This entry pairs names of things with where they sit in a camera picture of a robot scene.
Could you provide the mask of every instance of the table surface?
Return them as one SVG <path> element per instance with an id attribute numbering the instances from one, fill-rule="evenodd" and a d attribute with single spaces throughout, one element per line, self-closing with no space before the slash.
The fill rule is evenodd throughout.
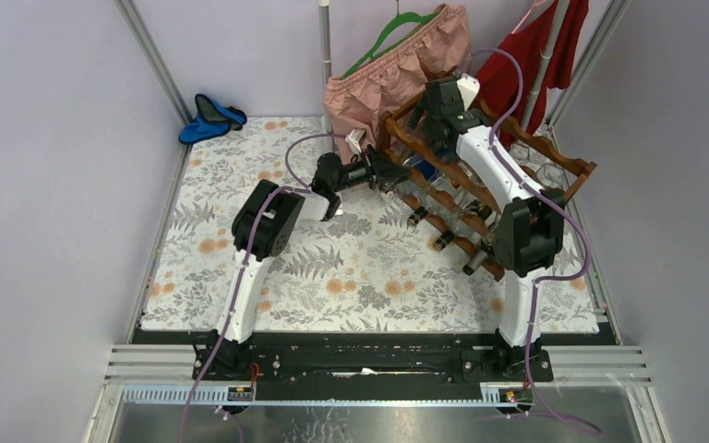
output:
<path id="1" fill-rule="evenodd" d="M 152 277 L 145 330 L 212 329 L 224 310 L 234 273 L 235 214 L 259 179 L 296 186 L 284 153 L 298 138 L 321 132 L 318 117 L 253 118 L 242 131 L 192 149 L 160 264 Z M 311 140 L 290 162 L 309 180 L 322 142 Z M 439 232 L 426 222 L 406 225 L 411 211 L 370 190 L 342 195 L 331 221 L 297 224 L 268 274 L 258 302 L 256 330 L 492 332 L 504 308 L 504 284 L 484 269 L 461 271 L 455 245 L 430 244 Z M 567 226 L 553 270 L 580 268 Z M 539 327 L 548 332 L 597 332 L 585 280 L 546 282 Z"/>

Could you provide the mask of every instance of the clothes hanger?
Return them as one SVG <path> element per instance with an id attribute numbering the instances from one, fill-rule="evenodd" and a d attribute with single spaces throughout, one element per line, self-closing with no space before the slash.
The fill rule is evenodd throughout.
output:
<path id="1" fill-rule="evenodd" d="M 431 19 L 433 19 L 435 16 L 437 16 L 439 13 L 434 12 L 431 14 L 428 14 L 426 16 L 421 16 L 417 14 L 416 12 L 404 12 L 403 14 L 398 14 L 390 20 L 390 23 L 387 24 L 387 26 L 384 27 L 384 30 L 380 33 L 379 37 L 377 38 L 377 42 L 374 43 L 373 46 L 371 46 L 371 49 L 368 50 L 368 52 L 363 55 L 360 60 L 357 60 L 357 63 L 352 65 L 342 76 L 342 78 L 347 78 L 351 76 L 363 63 L 370 60 L 374 60 L 376 58 L 381 57 L 382 55 L 386 54 L 387 52 L 391 51 L 394 49 L 396 46 L 399 44 L 403 43 L 406 39 L 408 39 L 412 34 L 414 34 L 417 30 L 412 30 L 412 32 L 409 32 L 405 37 L 400 39 L 398 42 L 390 46 L 389 48 L 385 49 L 384 51 L 375 54 L 375 52 L 379 49 L 382 43 L 387 39 L 387 37 L 398 27 L 401 25 L 405 25 L 406 23 L 418 23 L 418 24 L 426 24 L 428 23 Z"/>
<path id="2" fill-rule="evenodd" d="M 531 13 L 534 12 L 534 10 L 540 7 L 541 5 L 544 5 L 545 3 L 547 3 L 547 0 L 534 0 L 534 2 L 531 4 L 531 7 L 528 9 L 528 12 L 526 12 L 526 15 L 521 18 L 521 21 L 518 23 L 515 29 L 510 32 L 510 34 L 514 34 L 515 32 L 517 32 L 521 28 L 523 23 L 531 15 Z"/>

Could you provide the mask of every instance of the green hanger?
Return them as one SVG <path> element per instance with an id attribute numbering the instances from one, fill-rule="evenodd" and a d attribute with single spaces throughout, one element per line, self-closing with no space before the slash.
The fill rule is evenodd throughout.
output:
<path id="1" fill-rule="evenodd" d="M 368 59 L 374 60 L 376 58 L 381 57 L 382 55 L 386 54 L 387 52 L 391 51 L 394 49 L 396 46 L 399 44 L 403 43 L 406 39 L 408 39 L 412 34 L 414 34 L 417 30 L 412 30 L 412 32 L 409 32 L 406 37 L 403 37 L 399 42 L 396 42 L 393 44 L 391 47 L 385 49 L 384 51 L 375 54 L 377 49 L 381 46 L 382 43 L 387 39 L 387 37 L 396 29 L 398 29 L 399 26 L 405 25 L 406 23 L 420 23 L 420 24 L 426 24 L 430 20 L 432 20 L 435 16 L 437 16 L 439 13 L 434 12 L 432 14 L 428 14 L 427 16 L 420 16 L 416 12 L 404 12 L 403 14 L 399 14 L 395 16 L 394 19 L 390 20 L 390 23 L 387 24 L 387 26 L 384 27 L 384 30 L 379 35 L 379 38 L 377 39 L 377 42 L 374 43 L 374 45 L 371 47 L 371 49 L 368 50 L 368 52 L 363 55 L 363 57 L 360 60 L 357 60 L 357 63 L 355 63 L 352 67 L 349 68 L 348 71 L 346 71 L 342 78 L 347 78 L 351 76 L 357 68 L 359 68 L 363 63 L 365 63 Z"/>

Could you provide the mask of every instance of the red cloth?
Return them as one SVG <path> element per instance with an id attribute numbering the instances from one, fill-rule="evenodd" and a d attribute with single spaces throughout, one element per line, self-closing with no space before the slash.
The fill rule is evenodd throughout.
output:
<path id="1" fill-rule="evenodd" d="M 512 114 L 520 122 L 525 111 L 526 98 L 529 90 L 534 85 L 536 74 L 539 71 L 539 62 L 542 51 L 547 45 L 550 25 L 556 14 L 558 0 L 529 23 L 523 30 L 510 34 L 501 42 L 499 49 L 511 54 L 523 70 L 523 96 L 518 108 Z M 561 25 L 559 38 L 553 50 L 553 56 L 547 66 L 547 73 L 543 82 L 544 88 L 539 91 L 536 106 L 532 112 L 526 132 L 533 134 L 542 124 L 547 106 L 547 88 L 564 89 L 569 87 L 574 64 L 575 48 L 580 38 L 580 29 L 588 14 L 588 0 L 571 0 Z M 501 54 L 492 54 L 476 74 L 479 79 L 479 97 L 485 100 L 487 106 L 499 114 L 506 113 L 515 96 L 518 94 L 518 76 L 515 67 Z M 499 135 L 501 143 L 509 148 L 512 136 L 506 132 Z"/>

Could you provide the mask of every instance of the pink cloth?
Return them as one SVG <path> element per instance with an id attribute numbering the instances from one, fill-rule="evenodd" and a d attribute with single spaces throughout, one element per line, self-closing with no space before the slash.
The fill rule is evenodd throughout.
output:
<path id="1" fill-rule="evenodd" d="M 422 29 L 379 59 L 347 78 L 330 78 L 324 106 L 334 132 L 346 135 L 362 127 L 367 143 L 374 144 L 379 116 L 425 90 L 426 72 L 438 74 L 463 62 L 471 52 L 466 8 L 439 5 L 436 10 L 439 14 Z M 353 153 L 345 141 L 337 143 L 343 162 L 349 162 Z"/>

